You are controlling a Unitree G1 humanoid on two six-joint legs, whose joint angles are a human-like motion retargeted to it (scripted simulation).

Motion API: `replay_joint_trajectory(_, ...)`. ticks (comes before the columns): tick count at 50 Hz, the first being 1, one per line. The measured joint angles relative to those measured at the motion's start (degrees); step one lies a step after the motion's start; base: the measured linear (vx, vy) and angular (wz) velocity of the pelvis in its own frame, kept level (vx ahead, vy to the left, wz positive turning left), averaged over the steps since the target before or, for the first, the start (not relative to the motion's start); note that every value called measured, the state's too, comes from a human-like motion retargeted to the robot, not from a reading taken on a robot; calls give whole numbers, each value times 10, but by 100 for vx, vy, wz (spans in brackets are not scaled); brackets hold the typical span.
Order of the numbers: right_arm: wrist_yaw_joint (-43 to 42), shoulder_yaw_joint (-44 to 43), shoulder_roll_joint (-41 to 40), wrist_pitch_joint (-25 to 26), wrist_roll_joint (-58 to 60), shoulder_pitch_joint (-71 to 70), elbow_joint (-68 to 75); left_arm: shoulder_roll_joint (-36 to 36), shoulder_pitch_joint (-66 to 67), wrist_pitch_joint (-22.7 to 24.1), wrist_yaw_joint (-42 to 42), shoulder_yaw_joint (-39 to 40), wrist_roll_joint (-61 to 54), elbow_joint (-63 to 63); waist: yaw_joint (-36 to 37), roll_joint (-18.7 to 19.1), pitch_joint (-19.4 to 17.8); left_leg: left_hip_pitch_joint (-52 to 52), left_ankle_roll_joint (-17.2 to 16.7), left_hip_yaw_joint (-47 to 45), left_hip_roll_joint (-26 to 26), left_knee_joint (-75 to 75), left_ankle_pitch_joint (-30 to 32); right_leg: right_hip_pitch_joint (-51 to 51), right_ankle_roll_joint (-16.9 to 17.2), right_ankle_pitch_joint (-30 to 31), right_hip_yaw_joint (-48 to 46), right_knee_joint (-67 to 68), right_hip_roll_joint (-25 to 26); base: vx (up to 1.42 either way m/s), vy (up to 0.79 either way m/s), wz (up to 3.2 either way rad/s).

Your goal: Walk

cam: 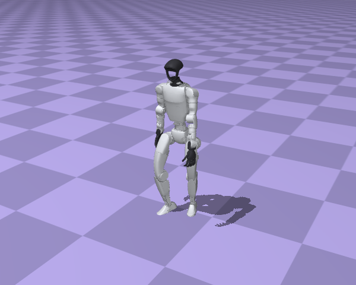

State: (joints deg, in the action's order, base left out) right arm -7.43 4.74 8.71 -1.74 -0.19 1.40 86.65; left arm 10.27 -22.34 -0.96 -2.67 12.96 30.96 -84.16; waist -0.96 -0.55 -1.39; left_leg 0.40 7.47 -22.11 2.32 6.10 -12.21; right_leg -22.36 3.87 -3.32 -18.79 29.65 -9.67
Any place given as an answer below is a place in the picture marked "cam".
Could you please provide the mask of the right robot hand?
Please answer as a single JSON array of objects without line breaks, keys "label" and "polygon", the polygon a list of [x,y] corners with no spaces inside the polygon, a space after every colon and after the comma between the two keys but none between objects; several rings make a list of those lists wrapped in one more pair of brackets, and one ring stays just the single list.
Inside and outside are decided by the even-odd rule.
[{"label": "right robot hand", "polygon": [[161,135],[163,134],[163,132],[162,133],[160,133],[160,132],[161,132],[160,129],[157,129],[157,131],[156,131],[157,136],[155,138],[155,147],[157,147],[158,141],[159,141]]}]

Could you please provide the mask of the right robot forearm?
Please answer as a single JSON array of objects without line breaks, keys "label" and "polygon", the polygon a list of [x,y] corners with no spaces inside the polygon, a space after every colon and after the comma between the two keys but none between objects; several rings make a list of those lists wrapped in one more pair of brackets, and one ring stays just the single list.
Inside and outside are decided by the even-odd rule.
[{"label": "right robot forearm", "polygon": [[156,131],[157,129],[160,129],[160,133],[164,132],[164,118],[165,118],[165,115],[161,115],[161,114],[158,114],[156,113],[156,118],[157,118],[157,128],[156,128]]}]

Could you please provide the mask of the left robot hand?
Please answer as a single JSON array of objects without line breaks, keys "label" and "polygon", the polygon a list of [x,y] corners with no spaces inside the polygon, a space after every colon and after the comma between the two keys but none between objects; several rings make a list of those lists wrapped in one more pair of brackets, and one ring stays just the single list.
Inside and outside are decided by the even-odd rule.
[{"label": "left robot hand", "polygon": [[195,151],[194,151],[194,150],[196,149],[196,147],[195,147],[195,148],[191,148],[190,146],[191,146],[191,143],[190,143],[190,141],[189,141],[188,144],[187,144],[187,149],[188,149],[189,151],[187,152],[187,155],[185,156],[185,158],[182,160],[182,162],[183,162],[183,161],[185,161],[185,159],[187,158],[187,162],[186,162],[186,164],[184,165],[184,166],[186,166],[186,167],[194,166],[195,163],[196,163],[196,153],[195,153]]}]

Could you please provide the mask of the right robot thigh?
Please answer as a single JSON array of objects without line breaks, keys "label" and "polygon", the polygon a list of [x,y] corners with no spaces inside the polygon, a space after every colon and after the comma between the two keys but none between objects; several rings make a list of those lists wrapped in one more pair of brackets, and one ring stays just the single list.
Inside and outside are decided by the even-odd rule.
[{"label": "right robot thigh", "polygon": [[159,181],[165,181],[169,174],[164,170],[169,154],[169,145],[173,144],[171,132],[165,132],[161,135],[154,154],[154,173]]}]

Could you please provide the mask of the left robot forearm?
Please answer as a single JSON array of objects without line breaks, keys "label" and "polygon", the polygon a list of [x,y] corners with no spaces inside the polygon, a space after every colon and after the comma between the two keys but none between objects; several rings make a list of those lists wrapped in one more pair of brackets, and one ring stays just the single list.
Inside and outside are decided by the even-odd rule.
[{"label": "left robot forearm", "polygon": [[188,142],[190,141],[191,143],[191,148],[196,147],[196,129],[197,129],[198,123],[197,123],[197,116],[193,116],[193,124],[188,125]]}]

